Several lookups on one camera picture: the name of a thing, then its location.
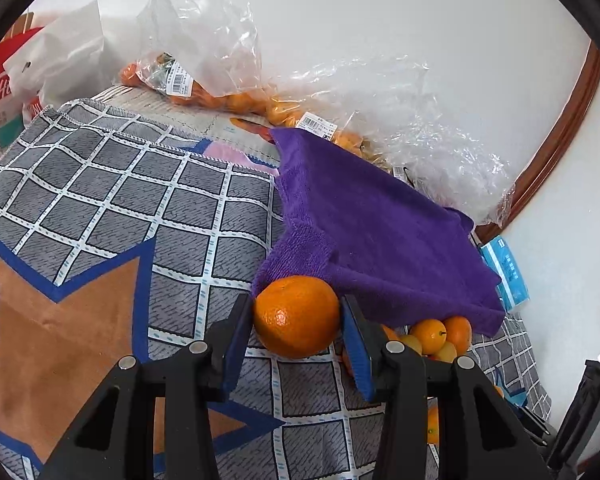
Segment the purple towel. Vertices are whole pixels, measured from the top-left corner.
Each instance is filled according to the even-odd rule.
[[[316,276],[391,327],[460,315],[474,332],[498,331],[500,278],[468,240],[469,217],[309,132],[272,134],[285,232],[256,274],[255,295],[285,276]]]

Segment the price tag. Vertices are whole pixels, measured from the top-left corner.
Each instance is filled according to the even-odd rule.
[[[305,112],[302,116],[302,119],[300,119],[298,124],[296,124],[296,128],[302,128],[303,130],[307,130],[318,137],[331,140],[331,137],[333,137],[333,133],[338,128],[338,125],[330,123],[329,121],[325,121],[322,117],[318,117],[315,114]]]
[[[180,66],[180,63],[174,62],[167,75],[167,95],[191,97],[192,90],[193,78]]]

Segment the screw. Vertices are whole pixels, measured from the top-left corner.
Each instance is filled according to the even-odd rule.
[[[475,366],[475,362],[470,357],[462,355],[458,358],[458,366],[464,368],[464,370],[471,370]]]
[[[192,354],[202,354],[206,352],[207,348],[209,348],[209,346],[204,341],[194,341],[189,345],[189,351]]]
[[[136,358],[132,355],[124,356],[120,361],[118,361],[118,366],[121,370],[129,370],[129,368],[133,368],[136,366]]]
[[[392,354],[401,354],[404,352],[404,345],[400,341],[388,341],[384,347]]]

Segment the gray checkered blanket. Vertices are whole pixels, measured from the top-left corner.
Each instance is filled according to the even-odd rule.
[[[150,359],[224,319],[283,231],[273,177],[193,153],[202,138],[85,100],[44,110],[0,160],[0,241],[54,285],[155,238]],[[279,424],[217,452],[221,478],[371,478],[384,407],[362,399],[341,353],[336,341],[292,361],[252,334],[231,402]],[[530,407],[548,416],[519,317],[507,316],[495,338],[474,337],[470,354],[494,383],[524,388]],[[0,460],[12,478],[36,478],[40,461],[4,437]],[[436,447],[427,455],[433,479]]]

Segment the wooden frame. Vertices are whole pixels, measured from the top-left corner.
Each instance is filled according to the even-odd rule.
[[[487,224],[475,229],[477,237],[483,244],[499,235],[520,214],[560,162],[580,129],[599,82],[600,51],[592,41],[580,76],[562,114],[536,156],[516,180],[509,217],[502,227],[497,224]]]

